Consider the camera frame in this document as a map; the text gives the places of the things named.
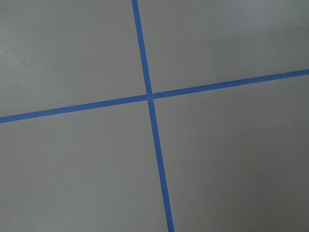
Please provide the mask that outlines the blue tape grid lines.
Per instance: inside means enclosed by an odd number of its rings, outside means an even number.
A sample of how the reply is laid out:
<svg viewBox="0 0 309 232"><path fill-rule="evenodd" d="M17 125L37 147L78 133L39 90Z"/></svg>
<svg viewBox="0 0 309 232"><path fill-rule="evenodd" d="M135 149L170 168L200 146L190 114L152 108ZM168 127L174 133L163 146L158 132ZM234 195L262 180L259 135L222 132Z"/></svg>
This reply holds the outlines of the blue tape grid lines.
<svg viewBox="0 0 309 232"><path fill-rule="evenodd" d="M0 11L1 231L308 231L308 1Z"/></svg>

